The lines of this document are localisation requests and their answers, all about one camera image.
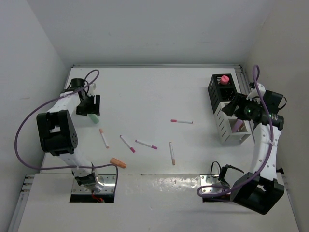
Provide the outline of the white marker peach cap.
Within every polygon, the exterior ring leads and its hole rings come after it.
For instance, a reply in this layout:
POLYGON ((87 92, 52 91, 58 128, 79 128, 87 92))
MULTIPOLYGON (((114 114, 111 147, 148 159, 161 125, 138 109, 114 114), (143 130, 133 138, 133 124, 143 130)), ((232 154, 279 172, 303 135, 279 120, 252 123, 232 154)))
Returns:
POLYGON ((169 142, 169 149, 170 149, 170 155, 171 155, 171 162, 172 162, 172 165, 175 166, 175 157, 174 157, 174 151, 173 151, 172 142, 169 142))

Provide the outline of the white marker pink-red cap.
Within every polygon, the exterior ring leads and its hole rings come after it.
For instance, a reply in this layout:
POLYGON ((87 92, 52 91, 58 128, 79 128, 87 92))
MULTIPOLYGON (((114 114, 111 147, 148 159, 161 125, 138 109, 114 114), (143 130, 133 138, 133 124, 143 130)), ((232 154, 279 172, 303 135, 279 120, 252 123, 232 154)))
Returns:
POLYGON ((188 120, 171 119, 170 121, 171 121, 171 122, 174 122, 174 123, 193 124, 193 121, 188 121, 188 120))

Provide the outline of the pink-capped clear marker jar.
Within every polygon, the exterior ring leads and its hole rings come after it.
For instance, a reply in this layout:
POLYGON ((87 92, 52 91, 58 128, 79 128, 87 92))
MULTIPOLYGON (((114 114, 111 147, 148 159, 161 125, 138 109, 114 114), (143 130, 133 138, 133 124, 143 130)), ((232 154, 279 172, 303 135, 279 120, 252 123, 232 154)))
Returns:
POLYGON ((229 85, 229 80, 230 78, 227 75, 222 75, 220 78, 220 84, 224 86, 229 85))

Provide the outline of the mint green highlighter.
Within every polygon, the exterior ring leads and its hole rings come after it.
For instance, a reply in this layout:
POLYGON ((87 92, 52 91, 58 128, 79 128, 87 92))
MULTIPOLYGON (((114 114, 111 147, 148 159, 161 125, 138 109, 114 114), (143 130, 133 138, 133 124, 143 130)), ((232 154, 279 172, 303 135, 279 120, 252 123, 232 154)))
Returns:
POLYGON ((96 114, 89 114, 88 117, 92 120, 94 124, 99 123, 99 117, 96 114))

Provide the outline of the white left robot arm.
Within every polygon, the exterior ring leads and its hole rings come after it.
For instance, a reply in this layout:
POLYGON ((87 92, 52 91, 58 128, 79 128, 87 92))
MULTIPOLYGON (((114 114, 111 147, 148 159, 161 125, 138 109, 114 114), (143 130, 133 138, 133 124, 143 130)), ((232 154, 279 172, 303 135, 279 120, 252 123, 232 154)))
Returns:
POLYGON ((100 95, 93 90, 74 91, 83 88, 86 81, 82 78, 71 80, 69 87, 60 94, 62 97, 45 113, 36 117, 41 147, 44 152, 62 159, 70 166, 72 174, 79 186, 99 192, 104 188, 104 180, 94 170, 92 162, 81 153, 78 146, 78 136, 71 115, 100 116, 100 95))

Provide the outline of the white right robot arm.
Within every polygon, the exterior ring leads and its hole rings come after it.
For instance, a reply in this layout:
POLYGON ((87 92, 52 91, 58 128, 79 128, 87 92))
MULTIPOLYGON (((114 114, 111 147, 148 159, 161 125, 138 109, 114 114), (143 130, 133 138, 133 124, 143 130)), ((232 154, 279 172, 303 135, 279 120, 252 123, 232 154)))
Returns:
POLYGON ((283 130, 284 118, 278 114, 283 95, 265 91, 260 98, 236 94, 223 108, 227 116, 252 121, 254 148, 250 170, 237 180, 230 193, 232 202, 265 215, 284 194, 284 186, 277 181, 276 155, 283 130))

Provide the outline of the purple highlighter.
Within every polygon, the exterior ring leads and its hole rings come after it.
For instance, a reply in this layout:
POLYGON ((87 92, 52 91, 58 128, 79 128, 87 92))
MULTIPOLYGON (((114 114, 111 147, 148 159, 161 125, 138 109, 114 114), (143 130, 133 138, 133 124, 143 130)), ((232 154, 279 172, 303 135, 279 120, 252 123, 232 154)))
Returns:
POLYGON ((243 124, 243 121, 240 120, 240 119, 237 119, 236 122, 235 122, 235 124, 234 124, 234 126, 232 127, 232 130, 231 130, 231 131, 232 131, 233 133, 237 132, 237 131, 239 130, 239 128, 242 126, 242 124, 243 124))

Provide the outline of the white marker magenta cap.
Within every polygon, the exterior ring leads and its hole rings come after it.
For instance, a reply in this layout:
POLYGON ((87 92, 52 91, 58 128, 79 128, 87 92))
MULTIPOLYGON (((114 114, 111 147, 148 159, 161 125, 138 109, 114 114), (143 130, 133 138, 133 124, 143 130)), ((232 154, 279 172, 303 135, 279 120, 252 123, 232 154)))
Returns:
POLYGON ((149 143, 145 143, 145 142, 143 142, 143 141, 141 141, 141 140, 135 140, 135 142, 138 143, 138 144, 140 144, 140 145, 144 145, 144 146, 150 147, 150 148, 155 149, 155 150, 158 149, 157 146, 152 145, 152 144, 149 144, 149 143))

